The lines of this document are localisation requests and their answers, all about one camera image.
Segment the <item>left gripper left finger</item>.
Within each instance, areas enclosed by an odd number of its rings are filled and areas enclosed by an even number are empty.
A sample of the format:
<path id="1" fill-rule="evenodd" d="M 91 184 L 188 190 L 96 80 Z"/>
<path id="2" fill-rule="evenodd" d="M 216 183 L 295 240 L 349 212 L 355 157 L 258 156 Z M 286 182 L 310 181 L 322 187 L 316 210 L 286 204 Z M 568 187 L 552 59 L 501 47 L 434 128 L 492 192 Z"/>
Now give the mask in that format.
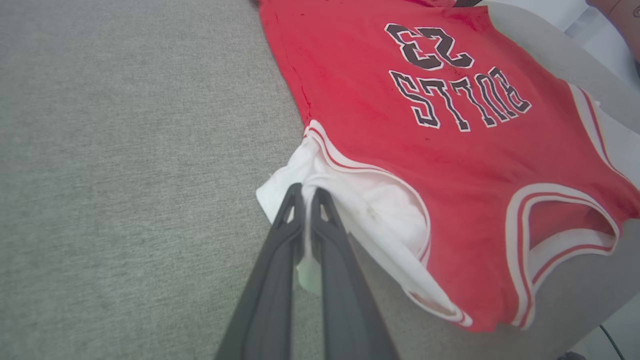
<path id="1" fill-rule="evenodd" d="M 302 185 L 292 184 L 222 337 L 217 360 L 291 358 L 293 269 L 305 212 Z"/>

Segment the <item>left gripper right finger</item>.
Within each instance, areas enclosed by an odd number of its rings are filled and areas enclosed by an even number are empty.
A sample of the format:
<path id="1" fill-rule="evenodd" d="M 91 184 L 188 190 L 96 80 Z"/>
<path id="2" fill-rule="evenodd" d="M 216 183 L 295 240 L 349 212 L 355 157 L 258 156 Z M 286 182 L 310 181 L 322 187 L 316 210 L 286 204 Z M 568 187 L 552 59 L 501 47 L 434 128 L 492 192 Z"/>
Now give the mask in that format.
<path id="1" fill-rule="evenodd" d="M 310 213 L 310 235 L 320 254 L 325 358 L 397 360 L 397 348 L 327 190 L 316 190 Z"/>

